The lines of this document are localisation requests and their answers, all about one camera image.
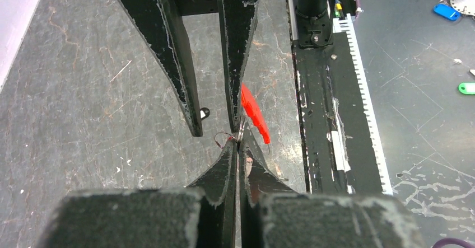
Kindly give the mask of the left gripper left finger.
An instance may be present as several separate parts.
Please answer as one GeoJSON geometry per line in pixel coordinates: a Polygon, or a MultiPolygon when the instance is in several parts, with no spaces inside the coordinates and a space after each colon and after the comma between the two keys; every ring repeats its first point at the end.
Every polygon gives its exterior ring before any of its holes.
{"type": "Polygon", "coordinates": [[[228,139],[216,162],[187,187],[188,247],[234,247],[238,145],[228,139]]]}

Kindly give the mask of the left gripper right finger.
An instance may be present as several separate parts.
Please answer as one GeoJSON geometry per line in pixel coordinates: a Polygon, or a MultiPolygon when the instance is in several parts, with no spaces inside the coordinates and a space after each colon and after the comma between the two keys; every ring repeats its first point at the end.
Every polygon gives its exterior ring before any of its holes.
{"type": "Polygon", "coordinates": [[[277,219],[272,210],[275,197],[295,191],[269,170],[248,127],[241,132],[239,170],[242,247],[270,247],[269,231],[277,219]]]}

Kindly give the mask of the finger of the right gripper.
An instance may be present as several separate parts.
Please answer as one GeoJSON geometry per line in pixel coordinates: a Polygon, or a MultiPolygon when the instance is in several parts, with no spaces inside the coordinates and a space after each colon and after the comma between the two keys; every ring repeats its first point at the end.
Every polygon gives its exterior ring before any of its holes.
{"type": "Polygon", "coordinates": [[[257,28],[259,0],[217,0],[225,98],[232,132],[240,128],[241,84],[257,28]]]}
{"type": "Polygon", "coordinates": [[[175,0],[119,0],[174,89],[194,137],[203,135],[188,33],[175,0]]]}

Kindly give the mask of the metal key organizer red handle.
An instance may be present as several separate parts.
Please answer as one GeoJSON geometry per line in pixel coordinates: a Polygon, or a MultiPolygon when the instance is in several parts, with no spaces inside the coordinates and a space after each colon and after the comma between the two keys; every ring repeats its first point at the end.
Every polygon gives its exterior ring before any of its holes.
{"type": "Polygon", "coordinates": [[[249,125],[248,120],[252,122],[253,126],[257,129],[259,134],[262,136],[263,143],[267,146],[268,153],[270,153],[270,142],[271,136],[266,125],[266,121],[264,116],[259,108],[259,105],[246,87],[246,85],[241,84],[241,91],[240,91],[240,107],[244,110],[244,115],[240,115],[238,131],[236,133],[227,133],[227,132],[218,132],[213,136],[213,140],[215,144],[220,148],[223,149],[224,145],[222,145],[216,138],[219,134],[224,134],[227,136],[227,140],[234,140],[236,143],[241,142],[244,139],[245,133],[249,132],[252,134],[252,130],[247,127],[249,125]]]}

